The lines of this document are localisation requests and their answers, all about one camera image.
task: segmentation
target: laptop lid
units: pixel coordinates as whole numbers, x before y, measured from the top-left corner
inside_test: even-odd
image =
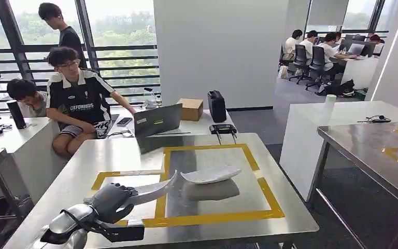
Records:
[[[362,49],[364,49],[365,45],[364,44],[356,44],[353,43],[350,48],[348,53],[349,54],[356,54],[356,55],[360,55],[362,53]]]
[[[181,109],[180,103],[135,113],[135,137],[151,136],[179,128]]]

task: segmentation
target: white curved object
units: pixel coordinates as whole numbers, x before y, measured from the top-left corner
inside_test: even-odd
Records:
[[[221,182],[238,175],[241,169],[230,166],[219,166],[212,169],[198,170],[191,173],[182,173],[182,177],[193,184],[207,184]]]

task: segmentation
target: white desk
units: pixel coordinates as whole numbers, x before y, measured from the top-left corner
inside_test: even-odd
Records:
[[[308,200],[323,144],[317,128],[355,125],[374,115],[384,115],[398,122],[398,108],[382,101],[335,103],[333,110],[326,108],[324,103],[290,106],[280,165],[303,199]]]
[[[24,191],[20,178],[28,190],[33,203],[36,203],[48,189],[60,171],[66,164],[66,160],[59,157],[53,150],[51,143],[59,133],[56,122],[48,118],[25,118],[31,126],[18,130],[12,119],[0,119],[0,124],[12,124],[12,130],[4,130],[0,134],[0,148],[5,148],[11,155],[17,166],[15,169],[0,169],[6,182],[10,186],[18,186],[12,189],[15,193]]]
[[[138,112],[143,111],[141,108],[136,109]],[[132,132],[135,131],[134,128],[134,122],[131,121],[126,127],[119,127],[117,126],[117,122],[120,121],[124,117],[132,117],[132,114],[129,113],[126,109],[122,107],[115,107],[110,110],[111,114],[119,114],[120,116],[118,117],[116,123],[114,126],[112,126],[112,129],[109,131],[109,134],[112,134],[114,132],[120,132],[124,131],[125,129],[129,129]],[[226,121],[224,123],[230,123],[234,125],[233,120],[231,119],[230,115],[228,112],[226,112]],[[184,121],[181,120],[181,123],[179,124],[179,128],[167,132],[162,132],[158,134],[158,136],[162,135],[170,135],[170,136],[188,136],[188,135],[208,135],[210,134],[210,125],[214,125],[215,122],[213,122],[210,110],[205,109],[204,112],[202,113],[201,118],[199,121]],[[122,137],[121,135],[117,136],[111,136],[110,138],[119,138]]]
[[[379,59],[371,57],[363,60],[344,60],[347,64],[341,84],[353,79],[355,89],[370,87]]]

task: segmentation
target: robotic hand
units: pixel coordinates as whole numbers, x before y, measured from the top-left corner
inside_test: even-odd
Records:
[[[29,249],[83,249],[88,232],[102,234],[111,242],[142,240],[142,222],[117,226],[114,223],[127,216],[134,205],[124,206],[129,197],[138,193],[132,187],[118,183],[100,189],[83,204],[61,211],[49,225],[42,228]]]

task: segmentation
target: white shirt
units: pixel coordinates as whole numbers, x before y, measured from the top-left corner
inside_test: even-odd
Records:
[[[318,46],[324,49],[324,60],[325,60],[324,71],[328,71],[333,67],[333,63],[330,60],[330,57],[334,57],[336,52],[329,44],[320,43]]]
[[[312,59],[312,47],[314,44],[305,39],[304,41],[300,42],[300,45],[304,45],[304,47],[306,47],[307,65],[309,65]]]
[[[294,39],[294,38],[292,38],[292,37],[289,37],[287,40],[286,40],[286,42],[285,42],[285,50],[284,50],[284,53],[291,53],[291,54],[293,54],[294,55],[294,57],[295,57],[295,44],[297,44],[298,43],[298,40],[296,40],[296,39]],[[291,55],[286,55],[286,56],[284,56],[284,59],[285,60],[293,60],[294,59],[294,57],[292,57]]]

